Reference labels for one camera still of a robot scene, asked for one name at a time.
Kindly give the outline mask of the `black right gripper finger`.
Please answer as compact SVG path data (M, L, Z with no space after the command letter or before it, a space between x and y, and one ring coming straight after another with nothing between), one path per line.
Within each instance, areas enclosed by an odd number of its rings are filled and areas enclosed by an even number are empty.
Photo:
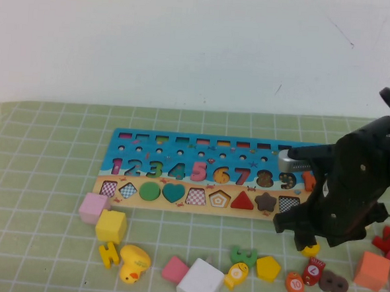
M277 233L294 231L317 235L319 228L321 196L309 196L308 200L295 205L286 212L278 213L273 218Z
M296 227L294 230L295 247L299 252L317 244L318 230L314 227Z

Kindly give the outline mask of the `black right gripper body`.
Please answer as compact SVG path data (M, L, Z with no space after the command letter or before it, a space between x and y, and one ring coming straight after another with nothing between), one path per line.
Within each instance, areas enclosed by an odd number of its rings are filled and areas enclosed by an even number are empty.
M388 218L378 200L390 186L390 116L346 134L334 145L334 153L328 193L317 203L314 216L317 234L330 247L362 240L366 226Z

